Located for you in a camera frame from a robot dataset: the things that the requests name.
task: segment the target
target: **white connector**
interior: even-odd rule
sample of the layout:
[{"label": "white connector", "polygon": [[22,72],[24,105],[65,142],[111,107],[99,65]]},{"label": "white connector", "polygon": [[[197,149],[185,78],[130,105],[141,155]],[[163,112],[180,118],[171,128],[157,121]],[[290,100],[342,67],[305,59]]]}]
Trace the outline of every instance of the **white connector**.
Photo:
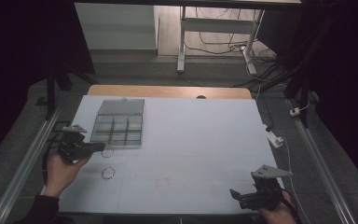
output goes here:
[{"label": "white connector", "polygon": [[283,145],[283,138],[277,137],[272,131],[267,131],[267,125],[264,125],[266,128],[267,139],[275,147],[281,147]]},{"label": "white connector", "polygon": [[300,114],[300,109],[298,107],[290,110],[290,116],[294,117]]}]

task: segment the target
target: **hand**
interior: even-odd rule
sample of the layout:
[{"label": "hand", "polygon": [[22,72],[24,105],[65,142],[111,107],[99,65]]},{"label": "hand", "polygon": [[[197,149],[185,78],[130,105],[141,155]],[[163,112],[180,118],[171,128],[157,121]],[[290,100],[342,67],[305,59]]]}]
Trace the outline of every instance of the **hand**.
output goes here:
[{"label": "hand", "polygon": [[80,168],[89,159],[86,158],[75,164],[68,164],[60,155],[52,156],[48,161],[48,183],[44,195],[59,198],[61,193],[74,182]]},{"label": "hand", "polygon": [[[282,194],[283,198],[293,205],[289,193],[283,190]],[[283,203],[278,204],[273,211],[269,211],[265,208],[260,208],[257,211],[264,217],[268,224],[296,224],[291,210]]]}]

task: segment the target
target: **wooden floor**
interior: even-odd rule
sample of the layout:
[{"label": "wooden floor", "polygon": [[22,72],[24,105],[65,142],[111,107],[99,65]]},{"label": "wooden floor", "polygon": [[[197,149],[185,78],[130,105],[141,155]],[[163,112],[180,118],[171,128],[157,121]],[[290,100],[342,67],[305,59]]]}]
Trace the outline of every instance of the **wooden floor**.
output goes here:
[{"label": "wooden floor", "polygon": [[[180,41],[180,7],[155,7],[158,13],[158,55],[159,56],[177,56],[179,41]],[[255,11],[252,9],[233,9],[233,8],[209,8],[195,7],[186,8],[186,17],[192,18],[212,18],[223,20],[247,20],[251,21],[254,17]],[[230,50],[228,43],[244,42],[249,39],[248,35],[235,34],[216,34],[216,33],[199,33],[199,32],[186,32],[185,43],[188,48],[185,49],[186,55],[197,56],[237,56],[242,57],[238,49],[234,52],[220,54]],[[213,53],[207,53],[201,50],[204,49]],[[267,49],[260,42],[255,42],[253,49],[256,54],[263,49]],[[273,56],[273,52],[263,51],[263,56]]]}]

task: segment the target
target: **sleeve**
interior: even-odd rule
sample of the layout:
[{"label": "sleeve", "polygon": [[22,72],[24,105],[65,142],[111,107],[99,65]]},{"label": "sleeve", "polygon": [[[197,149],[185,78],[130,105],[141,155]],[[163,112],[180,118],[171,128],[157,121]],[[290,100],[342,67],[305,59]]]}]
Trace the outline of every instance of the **sleeve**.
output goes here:
[{"label": "sleeve", "polygon": [[32,205],[28,214],[15,224],[28,224],[50,223],[58,214],[60,199],[53,198],[45,195],[36,195],[34,198],[34,204]]}]

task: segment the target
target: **white table surface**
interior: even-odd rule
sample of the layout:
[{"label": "white table surface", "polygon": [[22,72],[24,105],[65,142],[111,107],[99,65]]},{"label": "white table surface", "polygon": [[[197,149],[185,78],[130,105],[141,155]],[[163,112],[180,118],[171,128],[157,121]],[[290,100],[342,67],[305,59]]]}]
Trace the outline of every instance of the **white table surface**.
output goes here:
[{"label": "white table surface", "polygon": [[[88,131],[85,142],[104,99],[121,97],[84,96],[76,112],[73,124]],[[251,172],[276,167],[254,100],[137,99],[145,99],[142,145],[115,150],[110,158],[94,153],[62,194],[60,212],[251,212],[229,189],[255,192]],[[116,170],[112,179],[101,176],[107,166]]]}]

